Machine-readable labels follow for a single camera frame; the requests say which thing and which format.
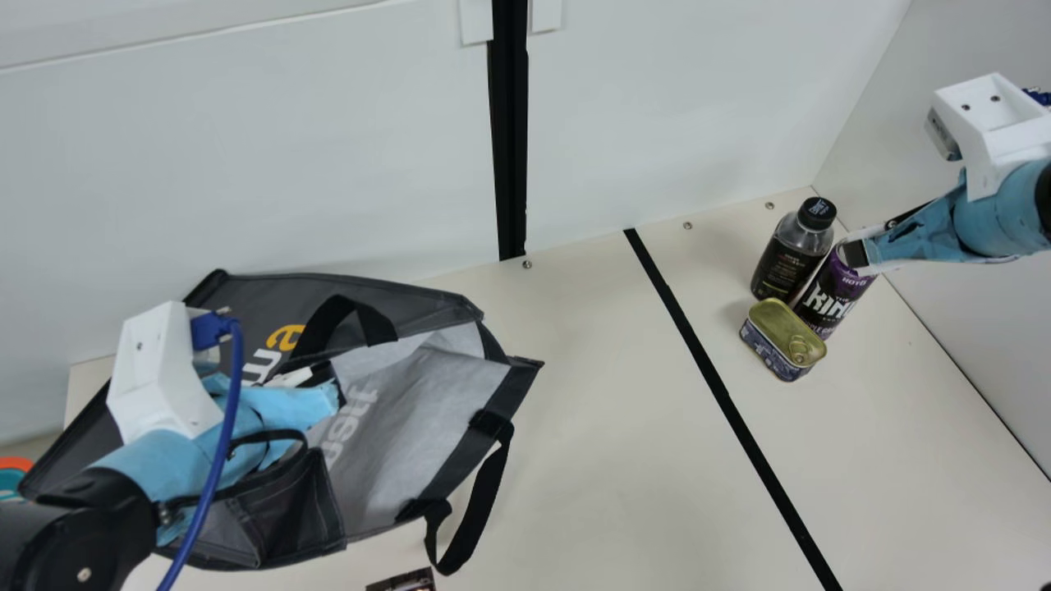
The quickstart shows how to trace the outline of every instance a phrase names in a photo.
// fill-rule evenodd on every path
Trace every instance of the white table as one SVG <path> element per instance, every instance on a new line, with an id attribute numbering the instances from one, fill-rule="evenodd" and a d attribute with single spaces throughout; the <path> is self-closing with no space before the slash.
<path id="1" fill-rule="evenodd" d="M 509 352 L 548 362 L 478 550 L 438 589 L 820 590 L 624 237 L 530 260 L 424 282 L 486 310 Z M 74 368 L 69 412 L 108 370 Z M 262 573 L 187 569 L 178 588 L 359 591 L 427 565 L 423 535 L 411 524 Z M 151 557 L 125 588 L 156 588 L 167 565 Z"/>
<path id="2" fill-rule="evenodd" d="M 812 195 L 638 231 L 844 589 L 1036 591 L 1051 484 L 886 279 L 795 384 L 741 344 L 756 262 Z"/>

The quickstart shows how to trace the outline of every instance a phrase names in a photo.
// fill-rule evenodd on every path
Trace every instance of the shopping bag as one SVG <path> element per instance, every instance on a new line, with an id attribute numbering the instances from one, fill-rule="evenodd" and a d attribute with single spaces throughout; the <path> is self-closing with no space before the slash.
<path id="1" fill-rule="evenodd" d="M 229 307 L 241 321 L 246 384 L 306 372 L 313 382 L 335 380 L 342 392 L 339 411 L 294 451 L 217 494 L 190 565 L 280 567 L 419 517 L 439 572 L 470 558 L 508 461 L 511 419 L 542 363 L 507 355 L 462 295 L 411 285 L 217 270 L 185 302 Z M 122 445 L 105 395 L 103 387 L 29 471 L 23 496 L 47 492 Z M 438 556 L 437 529 L 451 514 L 446 498 L 479 464 L 462 522 Z M 171 514 L 193 501 L 163 509 Z M 158 552 L 173 556 L 179 543 Z"/>

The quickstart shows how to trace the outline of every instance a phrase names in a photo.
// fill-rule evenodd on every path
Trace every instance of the black bag handle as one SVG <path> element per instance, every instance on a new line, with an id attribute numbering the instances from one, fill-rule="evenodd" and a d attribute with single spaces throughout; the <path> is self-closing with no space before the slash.
<path id="1" fill-rule="evenodd" d="M 328 348 L 336 326 L 350 314 L 357 312 L 365 333 L 365 344 L 372 347 L 382 343 L 397 341 L 394 323 L 379 310 L 368 304 L 356 302 L 345 295 L 332 295 L 317 307 L 307 321 L 303 333 L 289 355 L 289 361 L 324 352 Z"/>
<path id="2" fill-rule="evenodd" d="M 215 492 L 215 496 L 212 497 L 211 502 L 220 503 L 228 498 L 233 498 L 246 491 L 254 489 L 261 484 L 272 482 L 274 478 L 280 477 L 282 474 L 287 472 L 294 466 L 300 460 L 307 454 L 310 449 L 310 444 L 307 443 L 307 435 L 303 434 L 303 431 L 297 429 L 271 429 L 269 431 L 259 431 L 255 433 L 249 433 L 247 435 L 230 440 L 229 453 L 233 453 L 235 449 L 243 445 L 256 444 L 256 443 L 269 443 L 274 441 L 287 441 L 295 440 L 300 442 L 301 445 L 292 457 L 289 457 L 285 462 L 280 462 L 275 466 L 270 467 L 262 472 L 256 472 L 254 474 L 249 474 L 244 478 L 241 478 L 236 483 Z M 190 494 L 186 496 L 176 496 L 164 502 L 164 506 L 172 513 L 184 508 L 192 507 L 201 502 L 201 495 Z"/>
<path id="3" fill-rule="evenodd" d="M 511 450 L 511 437 L 515 434 L 515 426 L 511 424 L 511 421 L 487 410 L 478 411 L 474 415 L 471 420 L 471 428 L 498 441 L 500 449 L 490 455 L 478 469 L 474 488 L 471 490 L 471 500 L 463 513 L 463 521 L 440 561 L 437 558 L 438 527 L 446 521 L 446 517 L 452 514 L 453 508 L 448 501 L 442 498 L 431 503 L 424 513 L 424 517 L 427 519 L 427 535 L 424 537 L 424 546 L 427 548 L 427 555 L 431 558 L 435 570 L 445 576 L 458 571 L 471 558 L 474 549 L 478 546 L 481 532 L 486 529 L 486 523 L 489 522 L 489 514 L 493 510 L 493 503 L 496 502 L 496 492 L 500 488 L 503 468 L 508 464 L 508 452 Z"/>

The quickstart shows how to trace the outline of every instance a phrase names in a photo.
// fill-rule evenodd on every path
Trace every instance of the tin can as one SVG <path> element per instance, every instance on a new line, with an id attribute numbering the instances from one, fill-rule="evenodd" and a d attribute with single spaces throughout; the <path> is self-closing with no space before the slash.
<path id="1" fill-rule="evenodd" d="M 792 310 L 818 337 L 827 340 L 836 327 L 853 309 L 854 304 L 875 281 L 873 277 L 859 277 L 843 262 L 840 247 L 836 245 L 821 264 L 813 281 L 803 290 Z"/>
<path id="2" fill-rule="evenodd" d="M 806 375 L 827 352 L 825 342 L 776 298 L 751 306 L 741 340 L 784 382 Z"/>

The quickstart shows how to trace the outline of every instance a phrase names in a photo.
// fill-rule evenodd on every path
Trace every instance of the purple can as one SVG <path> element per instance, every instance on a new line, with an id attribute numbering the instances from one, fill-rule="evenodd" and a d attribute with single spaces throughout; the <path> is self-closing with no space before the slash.
<path id="1" fill-rule="evenodd" d="M 828 253 L 813 281 L 792 308 L 792 311 L 822 340 L 827 340 L 831 335 L 868 286 L 875 281 L 875 276 L 859 277 L 843 262 L 840 256 L 842 245 L 841 242 Z"/>

